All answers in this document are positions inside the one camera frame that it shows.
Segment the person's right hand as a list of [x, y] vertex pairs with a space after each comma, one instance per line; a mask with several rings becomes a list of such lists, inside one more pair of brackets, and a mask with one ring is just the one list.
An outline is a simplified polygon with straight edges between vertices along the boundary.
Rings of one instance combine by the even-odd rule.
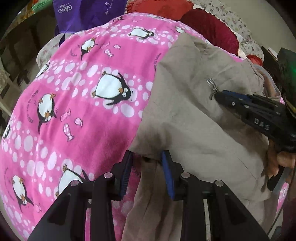
[[276, 176], [279, 172], [279, 166], [294, 169], [295, 153], [279, 152], [275, 150], [275, 143], [269, 140], [267, 150], [267, 168], [266, 173], [269, 178]]

